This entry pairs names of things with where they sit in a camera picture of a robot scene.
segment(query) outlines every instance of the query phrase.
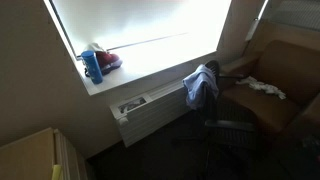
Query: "brown chair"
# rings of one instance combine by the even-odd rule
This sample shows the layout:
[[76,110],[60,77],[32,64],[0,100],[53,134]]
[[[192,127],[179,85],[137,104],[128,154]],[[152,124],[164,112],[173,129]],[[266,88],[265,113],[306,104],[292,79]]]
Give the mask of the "brown chair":
[[287,98],[281,100],[248,85],[225,82],[228,85],[223,96],[253,111],[257,127],[269,140],[300,138],[320,131],[319,51],[277,40],[264,52],[223,66],[222,72],[252,76],[286,93]]

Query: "window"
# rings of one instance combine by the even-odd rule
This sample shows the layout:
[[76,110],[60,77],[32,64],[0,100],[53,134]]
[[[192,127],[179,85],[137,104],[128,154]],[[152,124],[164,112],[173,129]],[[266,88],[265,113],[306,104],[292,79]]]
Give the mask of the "window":
[[74,60],[93,42],[115,49],[128,81],[215,52],[231,0],[45,2]]

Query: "window sill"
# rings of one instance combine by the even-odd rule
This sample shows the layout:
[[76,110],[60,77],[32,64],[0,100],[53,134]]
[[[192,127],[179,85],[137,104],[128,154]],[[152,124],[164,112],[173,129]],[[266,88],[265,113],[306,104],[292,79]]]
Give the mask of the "window sill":
[[73,61],[88,94],[95,95],[170,67],[190,62],[216,49],[217,44],[212,43],[214,41],[196,42],[189,41],[190,38],[190,36],[181,36],[112,51],[111,53],[119,55],[123,64],[120,68],[103,76],[103,82],[100,84],[93,84],[91,79],[84,75],[85,66],[81,61],[75,59]]

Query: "dark floor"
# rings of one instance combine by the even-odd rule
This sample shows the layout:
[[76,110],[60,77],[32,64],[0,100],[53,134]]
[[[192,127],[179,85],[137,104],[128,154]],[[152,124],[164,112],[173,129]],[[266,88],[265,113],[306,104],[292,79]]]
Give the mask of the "dark floor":
[[[227,119],[233,118],[235,114],[239,117],[239,113],[230,109],[230,106],[219,104],[218,107],[221,108],[220,114]],[[301,158],[309,154],[308,152],[302,152],[301,156],[299,151],[284,151],[279,160],[269,153],[259,151],[257,153],[245,148],[230,149],[208,143],[209,138],[205,141],[174,141],[177,137],[183,136],[205,137],[207,128],[204,128],[203,124],[202,120],[190,111],[129,148],[125,148],[122,142],[118,143],[90,158],[88,162],[92,165],[98,180],[196,180],[204,179],[204,176],[215,180],[286,180],[319,177],[320,166],[313,161],[314,156],[311,161],[310,158]]]

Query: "blue water bottle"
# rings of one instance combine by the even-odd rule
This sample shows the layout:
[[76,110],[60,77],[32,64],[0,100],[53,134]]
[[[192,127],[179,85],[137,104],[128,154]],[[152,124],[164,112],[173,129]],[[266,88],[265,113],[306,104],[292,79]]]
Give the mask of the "blue water bottle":
[[103,78],[94,51],[84,51],[81,53],[81,57],[87,66],[91,81],[94,84],[100,84]]

